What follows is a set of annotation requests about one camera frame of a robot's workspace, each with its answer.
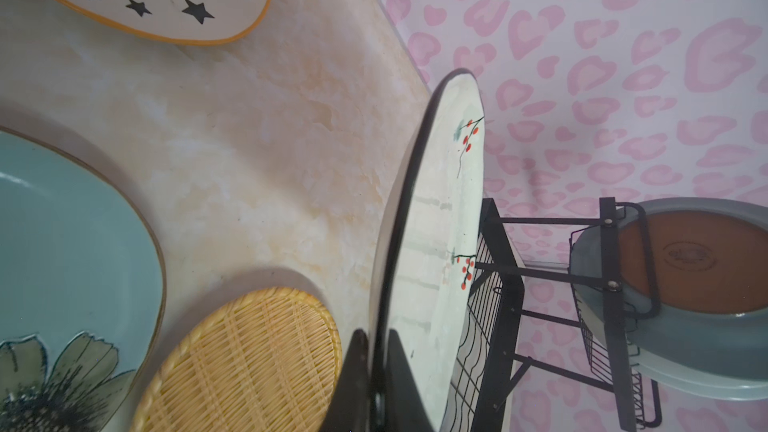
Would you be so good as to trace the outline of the orange woven plate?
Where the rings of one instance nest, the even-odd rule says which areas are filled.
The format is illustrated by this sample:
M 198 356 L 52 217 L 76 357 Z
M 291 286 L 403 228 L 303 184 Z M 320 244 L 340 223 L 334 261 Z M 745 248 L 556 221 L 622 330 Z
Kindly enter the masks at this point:
M 342 367 L 336 323 L 316 297 L 250 292 L 195 326 L 159 367 L 134 431 L 316 431 Z

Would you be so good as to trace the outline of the large grey-green plate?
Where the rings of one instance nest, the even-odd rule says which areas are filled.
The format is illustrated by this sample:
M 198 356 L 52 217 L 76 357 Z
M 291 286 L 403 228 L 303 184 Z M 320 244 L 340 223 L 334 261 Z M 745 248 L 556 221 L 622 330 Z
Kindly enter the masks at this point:
M 617 228 L 632 366 L 697 396 L 766 399 L 766 207 L 663 198 Z

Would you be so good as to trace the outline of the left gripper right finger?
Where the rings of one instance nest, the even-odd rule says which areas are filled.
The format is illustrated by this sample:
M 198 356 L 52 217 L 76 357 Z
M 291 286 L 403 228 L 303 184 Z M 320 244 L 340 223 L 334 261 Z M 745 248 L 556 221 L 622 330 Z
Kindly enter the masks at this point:
M 433 432 L 396 330 L 389 331 L 384 369 L 384 431 Z

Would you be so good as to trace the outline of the black wire dish rack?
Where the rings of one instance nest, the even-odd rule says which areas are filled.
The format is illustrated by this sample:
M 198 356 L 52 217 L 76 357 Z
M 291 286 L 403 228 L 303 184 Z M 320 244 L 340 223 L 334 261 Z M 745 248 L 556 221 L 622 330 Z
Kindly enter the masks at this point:
M 477 257 L 444 431 L 653 431 L 659 385 L 612 358 L 563 271 L 526 267 L 491 198 L 482 202 Z

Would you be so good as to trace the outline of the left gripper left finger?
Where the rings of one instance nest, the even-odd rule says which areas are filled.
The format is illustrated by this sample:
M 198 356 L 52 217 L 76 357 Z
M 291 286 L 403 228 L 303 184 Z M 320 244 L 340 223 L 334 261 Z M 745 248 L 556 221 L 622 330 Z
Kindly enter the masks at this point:
M 368 430 L 369 370 L 368 336 L 353 332 L 342 369 L 320 432 L 365 432 Z

